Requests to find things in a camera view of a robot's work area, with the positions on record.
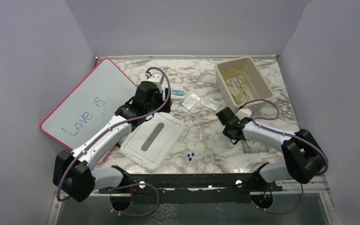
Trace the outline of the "green stirring stick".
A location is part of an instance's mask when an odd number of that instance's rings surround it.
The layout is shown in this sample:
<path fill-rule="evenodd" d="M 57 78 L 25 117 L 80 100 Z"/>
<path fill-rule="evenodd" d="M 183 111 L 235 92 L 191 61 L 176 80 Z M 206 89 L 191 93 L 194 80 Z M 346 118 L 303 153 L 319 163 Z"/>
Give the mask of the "green stirring stick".
<path fill-rule="evenodd" d="M 241 93 L 240 94 L 232 94 L 232 96 L 237 103 L 242 103 L 242 100 L 241 100 L 242 94 Z"/>

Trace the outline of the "clear zip bag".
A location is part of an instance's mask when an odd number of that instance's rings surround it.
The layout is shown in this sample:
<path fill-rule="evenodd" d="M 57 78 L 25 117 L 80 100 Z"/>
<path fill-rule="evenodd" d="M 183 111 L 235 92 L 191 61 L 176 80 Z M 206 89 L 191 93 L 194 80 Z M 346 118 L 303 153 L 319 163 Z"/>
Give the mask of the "clear zip bag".
<path fill-rule="evenodd" d="M 204 97 L 202 100 L 202 105 L 217 112 L 220 109 L 221 103 L 209 97 Z"/>
<path fill-rule="evenodd" d="M 190 111 L 200 100 L 196 94 L 190 94 L 181 105 Z"/>

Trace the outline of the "tan rubber tubing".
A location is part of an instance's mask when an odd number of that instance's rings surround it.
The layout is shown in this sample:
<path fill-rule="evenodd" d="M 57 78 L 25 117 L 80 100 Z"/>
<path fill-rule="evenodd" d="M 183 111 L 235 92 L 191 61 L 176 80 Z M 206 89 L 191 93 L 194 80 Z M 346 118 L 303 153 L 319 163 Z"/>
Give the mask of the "tan rubber tubing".
<path fill-rule="evenodd" d="M 230 80 L 234 80 L 237 77 L 241 77 L 244 79 L 245 84 L 247 85 L 247 76 L 246 73 L 243 71 L 239 71 L 239 70 L 230 70 L 228 72 L 226 72 L 223 76 L 223 79 L 225 81 L 225 84 L 229 87 L 232 87 L 231 84 L 229 83 Z"/>

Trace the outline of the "beige plastic bin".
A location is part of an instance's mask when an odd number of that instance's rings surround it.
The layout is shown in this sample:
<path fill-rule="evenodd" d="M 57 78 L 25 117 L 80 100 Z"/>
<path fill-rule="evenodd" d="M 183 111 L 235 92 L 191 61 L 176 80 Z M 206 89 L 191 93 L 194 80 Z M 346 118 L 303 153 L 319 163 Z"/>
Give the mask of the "beige plastic bin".
<path fill-rule="evenodd" d="M 219 62 L 215 71 L 217 88 L 225 105 L 234 113 L 251 100 L 274 99 L 272 88 L 250 57 Z"/>

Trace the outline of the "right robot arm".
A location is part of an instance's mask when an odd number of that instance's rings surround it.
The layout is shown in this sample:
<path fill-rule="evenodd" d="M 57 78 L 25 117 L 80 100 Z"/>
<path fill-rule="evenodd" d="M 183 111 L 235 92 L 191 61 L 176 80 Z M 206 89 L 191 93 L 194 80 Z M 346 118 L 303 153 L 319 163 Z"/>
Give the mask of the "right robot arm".
<path fill-rule="evenodd" d="M 328 159 L 309 131 L 301 129 L 288 133 L 264 127 L 249 117 L 239 119 L 229 107 L 216 116 L 225 127 L 223 134 L 233 144 L 254 141 L 283 154 L 283 161 L 265 164 L 255 171 L 256 175 L 251 180 L 256 190 L 263 191 L 277 180 L 307 184 L 315 176 L 325 173 Z"/>

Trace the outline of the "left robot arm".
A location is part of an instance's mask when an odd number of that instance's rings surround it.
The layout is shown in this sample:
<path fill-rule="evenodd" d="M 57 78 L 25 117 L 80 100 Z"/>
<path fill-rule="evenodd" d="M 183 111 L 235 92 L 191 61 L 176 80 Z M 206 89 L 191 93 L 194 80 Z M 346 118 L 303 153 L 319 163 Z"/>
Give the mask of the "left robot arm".
<path fill-rule="evenodd" d="M 63 202 L 73 198 L 82 202 L 94 190 L 103 188 L 124 192 L 129 182 L 124 177 L 126 171 L 117 166 L 101 171 L 94 169 L 104 155 L 144 123 L 146 117 L 159 112 L 170 112 L 169 94 L 169 89 L 162 90 L 157 82 L 141 82 L 135 95 L 117 109 L 97 134 L 72 152 L 61 151 L 55 158 L 52 179 L 57 186 L 57 200 Z"/>

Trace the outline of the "blue packaged item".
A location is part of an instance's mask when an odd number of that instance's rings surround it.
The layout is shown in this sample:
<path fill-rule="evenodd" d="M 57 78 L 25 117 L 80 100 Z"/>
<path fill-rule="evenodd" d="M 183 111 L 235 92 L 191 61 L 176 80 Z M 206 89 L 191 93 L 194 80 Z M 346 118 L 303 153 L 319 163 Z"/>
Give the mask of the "blue packaged item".
<path fill-rule="evenodd" d="M 165 88 L 162 92 L 163 100 L 166 99 L 168 95 L 168 89 Z M 177 90 L 177 89 L 171 89 L 171 99 L 185 99 L 188 96 L 187 92 L 185 90 Z"/>

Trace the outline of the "white plastic bin lid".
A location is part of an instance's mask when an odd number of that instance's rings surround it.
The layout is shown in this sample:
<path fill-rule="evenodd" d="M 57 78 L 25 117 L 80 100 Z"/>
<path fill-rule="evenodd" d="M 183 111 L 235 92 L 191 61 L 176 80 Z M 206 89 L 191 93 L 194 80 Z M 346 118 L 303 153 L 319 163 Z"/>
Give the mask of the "white plastic bin lid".
<path fill-rule="evenodd" d="M 127 136 L 120 152 L 145 170 L 155 172 L 184 130 L 183 121 L 168 113 L 156 113 Z"/>

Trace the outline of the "pink framed whiteboard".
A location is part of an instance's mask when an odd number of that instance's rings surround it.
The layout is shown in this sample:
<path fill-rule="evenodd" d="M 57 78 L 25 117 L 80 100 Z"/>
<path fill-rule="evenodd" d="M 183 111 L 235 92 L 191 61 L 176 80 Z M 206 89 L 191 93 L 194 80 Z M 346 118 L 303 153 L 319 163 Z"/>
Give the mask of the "pink framed whiteboard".
<path fill-rule="evenodd" d="M 73 150 L 94 136 L 137 85 L 111 59 L 103 59 L 40 124 L 42 132 Z"/>

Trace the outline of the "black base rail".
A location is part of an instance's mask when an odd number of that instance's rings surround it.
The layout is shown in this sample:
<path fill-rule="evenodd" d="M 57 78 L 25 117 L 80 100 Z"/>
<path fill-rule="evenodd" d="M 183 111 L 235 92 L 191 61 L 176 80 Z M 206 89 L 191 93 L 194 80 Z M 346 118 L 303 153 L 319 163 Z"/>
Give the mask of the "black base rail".
<path fill-rule="evenodd" d="M 255 173 L 127 174 L 119 186 L 99 193 L 116 202 L 187 204 L 250 203 L 251 195 L 282 191 L 275 183 L 261 182 Z"/>

